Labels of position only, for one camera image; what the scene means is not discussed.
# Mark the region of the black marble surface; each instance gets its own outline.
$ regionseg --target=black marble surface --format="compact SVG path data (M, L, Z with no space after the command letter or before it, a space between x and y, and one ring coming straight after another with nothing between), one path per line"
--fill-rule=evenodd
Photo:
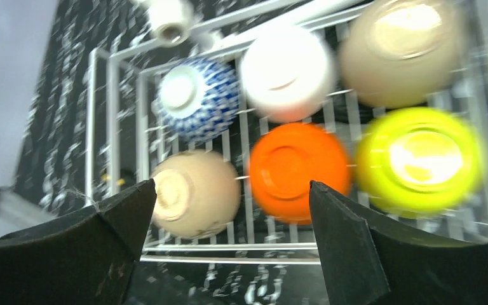
M192 1L199 15L213 18L260 1ZM242 31L272 16L253 18L222 29L225 34ZM63 215L79 209L85 190L85 127L88 83L88 55L95 47L117 51L149 39L144 11L127 0L62 0L58 7L46 59L33 98L24 152L17 173L15 191L52 213ZM191 46L158 49L133 57L131 63L152 67L186 57ZM98 173L105 168L105 69L98 65L97 115L95 124L94 200L105 194ZM135 79L121 71L119 113L121 166L135 170ZM250 124L257 118L248 116ZM231 161L242 171L239 122L231 134ZM251 130L258 137L257 130ZM220 143L214 141L218 150ZM258 242L268 241L265 219L254 213ZM235 222L237 242L246 242L245 220ZM286 228L278 224L282 241ZM311 241L312 232L302 230L300 241ZM216 253L227 255L235 253ZM239 253L248 257L294 257L288 252ZM298 254L316 256L315 253ZM320 266L184 264L141 262L134 273L126 304L328 304Z

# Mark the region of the white dish rack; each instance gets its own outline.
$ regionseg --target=white dish rack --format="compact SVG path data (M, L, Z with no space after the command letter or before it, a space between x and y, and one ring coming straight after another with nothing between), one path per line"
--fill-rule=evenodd
M472 1L466 0L468 6L473 9ZM234 13L230 13L197 25L193 31L196 33L212 31L225 25L246 20L254 16L282 8L288 1L270 0L256 4ZM326 17L301 24L309 31L324 34L324 29L333 27L338 39L345 38L348 32L348 22L356 18L367 4L350 8L339 13L333 13ZM222 50L202 54L210 58L223 60L235 58L238 69L240 57L249 47L251 41L240 43ZM118 113L121 105L121 70L132 73L136 79L136 177L138 181L149 178L156 163L163 161L167 156L196 148L193 143L183 145L178 138L170 135L164 126L156 122L155 115L151 112L150 103L154 98L153 88L160 81L162 75L178 61L169 62L156 67L141 69L133 66L129 58L141 53L154 50L159 43L153 39L138 46L128 48L115 53L97 48L90 54L90 79L88 89L87 106L87 133L86 133L86 173L85 193L87 198L92 198L97 173L95 164L95 120L97 119L96 94L99 94L97 86L97 70L101 67L100 61L105 62L107 79L106 90L106 123L107 123L107 173L108 193L113 195L119 192L120 175L120 139ZM476 41L472 41L471 52L477 51ZM428 105L448 111L456 112L467 119L479 129L488 144L488 103L484 92L484 84L480 77L480 64L477 57L471 52L463 55L463 68L454 71L458 80L451 90L434 93L429 96ZM219 144L219 152L224 158L232 162L237 168L247 164L247 159L252 148L254 137L250 138L251 131L259 131L265 134L269 130L269 123L264 118L255 118L253 109L249 109L244 96L240 97L240 111L238 119L230 130L237 130L235 134L225 131L214 142ZM333 101L327 102L320 111L320 121L313 118L304 121L313 121L322 124L326 130L336 135L346 144L352 152L354 145L360 140L362 130L360 124L359 107L356 95L351 90L338 90L330 94L331 99L342 98L346 103L349 123L340 123L335 120L336 112ZM374 109L375 116L384 114L384 109ZM235 140L239 143L241 154L237 158L232 152ZM207 142L201 148L213 149L213 141ZM254 203L250 192L249 181L246 176L241 176L243 194L242 211L239 227L236 223L229 223L227 230L219 233L218 237L207 240L185 241L168 236L163 230L152 227L147 235L142 261L152 262L204 262L204 263L228 263L228 264L320 264L317 255L317 246L311 227L299 227L296 225L284 226L275 222L271 217L257 220L260 213ZM360 204L369 205L368 196L355 189L352 199ZM449 236L459 240L488 241L488 179L479 194L467 198L458 210L447 211L436 219L401 220L419 229L435 234ZM265 227L265 232L259 234L258 227ZM248 253L258 251L259 258L250 258Z

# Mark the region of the lime green bowl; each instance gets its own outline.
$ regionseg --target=lime green bowl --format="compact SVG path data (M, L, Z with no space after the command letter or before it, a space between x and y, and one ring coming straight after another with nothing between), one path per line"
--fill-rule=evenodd
M439 214L481 185L485 154L472 127L427 107L374 120L356 148L356 179L377 208L403 218Z

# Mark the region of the orange bowl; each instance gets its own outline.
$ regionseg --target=orange bowl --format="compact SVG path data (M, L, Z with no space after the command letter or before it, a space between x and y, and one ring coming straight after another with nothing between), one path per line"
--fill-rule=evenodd
M289 224L310 224L309 182L323 182L347 195L349 158L341 142L314 124L274 128L252 149L249 176L257 204Z

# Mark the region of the blue patterned bowl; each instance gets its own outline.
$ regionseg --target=blue patterned bowl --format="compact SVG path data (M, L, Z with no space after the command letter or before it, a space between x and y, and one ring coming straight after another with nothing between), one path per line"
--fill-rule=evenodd
M162 79L154 113L187 142L201 144L229 128L238 111L238 78L232 67L190 58Z

